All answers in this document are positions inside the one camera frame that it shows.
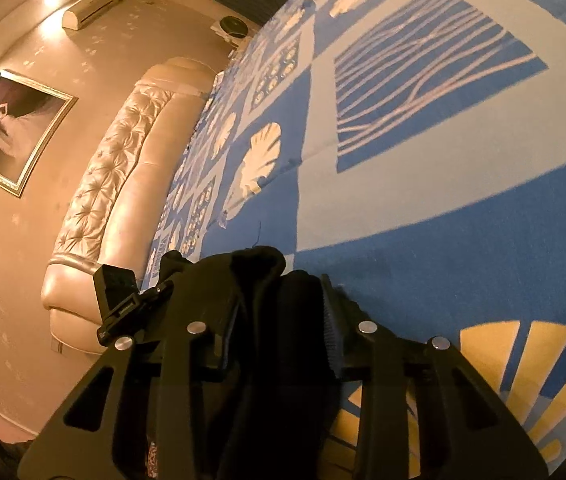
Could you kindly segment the black pants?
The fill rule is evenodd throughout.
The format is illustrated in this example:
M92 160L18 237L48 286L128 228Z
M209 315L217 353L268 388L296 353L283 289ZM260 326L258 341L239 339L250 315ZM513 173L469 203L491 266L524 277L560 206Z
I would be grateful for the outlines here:
M158 394L163 479L318 479L341 407L322 283L277 248L197 262L166 252L172 288Z

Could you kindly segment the cream tufted headboard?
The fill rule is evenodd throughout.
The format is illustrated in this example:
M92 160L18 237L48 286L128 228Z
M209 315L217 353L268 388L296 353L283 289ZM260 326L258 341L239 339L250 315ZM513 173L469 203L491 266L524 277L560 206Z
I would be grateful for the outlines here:
M58 344L103 352L93 275L110 264L143 278L172 177L215 77L208 65L181 56L154 65L105 131L70 200L42 284Z

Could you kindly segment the white wall air conditioner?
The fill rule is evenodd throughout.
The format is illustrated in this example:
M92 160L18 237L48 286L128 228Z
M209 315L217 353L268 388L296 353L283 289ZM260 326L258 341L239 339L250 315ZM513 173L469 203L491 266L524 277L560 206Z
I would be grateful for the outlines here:
M62 28L77 32L122 0L77 0L62 14Z

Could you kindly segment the framed wall picture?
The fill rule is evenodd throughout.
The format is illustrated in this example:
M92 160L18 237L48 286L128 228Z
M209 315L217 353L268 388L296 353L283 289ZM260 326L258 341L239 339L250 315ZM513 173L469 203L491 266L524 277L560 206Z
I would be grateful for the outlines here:
M0 70L0 188L19 197L36 163L77 98Z

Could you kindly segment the blue patterned bedspread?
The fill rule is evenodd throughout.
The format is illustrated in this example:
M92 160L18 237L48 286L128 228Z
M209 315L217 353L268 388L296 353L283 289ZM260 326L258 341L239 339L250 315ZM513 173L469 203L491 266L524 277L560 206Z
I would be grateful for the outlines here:
M217 79L143 286L255 245L448 338L566 460L566 0L289 0Z

